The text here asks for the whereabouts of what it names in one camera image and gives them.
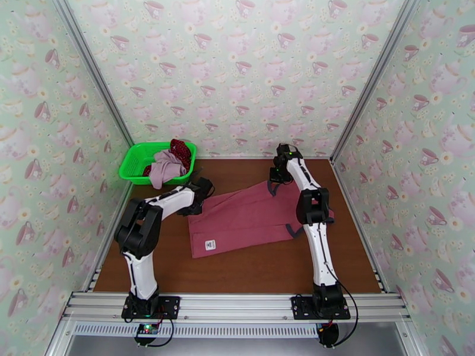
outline brown wooden surface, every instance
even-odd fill
[[[306,160],[315,180],[330,191],[335,224],[328,242],[337,276],[352,293],[378,293],[378,284],[331,166],[326,160]],[[197,160],[199,176],[210,179],[215,194],[232,192],[268,179],[271,160]],[[136,186],[132,197],[148,198],[155,190]],[[305,234],[289,241],[263,244],[209,257],[191,258],[186,218],[167,217],[161,224],[153,260],[161,292],[170,293],[311,293],[312,259]],[[112,243],[95,291],[130,288],[129,275],[116,242]]]

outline fabric label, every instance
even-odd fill
[[[206,251],[216,250],[216,242],[214,240],[209,240],[204,243]]]

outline gray floor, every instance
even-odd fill
[[[351,325],[344,325],[342,332]],[[133,339],[120,337],[76,336],[68,356],[127,355],[127,356],[403,356],[394,324],[360,324],[353,336],[334,350],[323,349],[315,339],[185,339],[172,340],[163,348],[138,348]]]

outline black mounting plate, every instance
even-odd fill
[[[347,320],[350,318],[348,308],[330,317],[319,317],[315,311],[312,296],[294,296],[290,298],[290,303],[294,320]]]
[[[125,320],[132,319],[161,319],[163,311],[163,318],[166,320],[176,320],[178,318],[178,311],[180,310],[180,297],[178,296],[159,296],[157,311],[151,315],[139,314],[134,307],[134,301],[130,295],[125,300],[122,309],[122,318]]]

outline vent grille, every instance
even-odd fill
[[[133,337],[138,323],[131,325],[114,322],[77,322],[74,334],[78,336]],[[163,325],[160,336],[169,336],[170,324]],[[175,325],[177,338],[317,338],[316,326],[308,325]]]

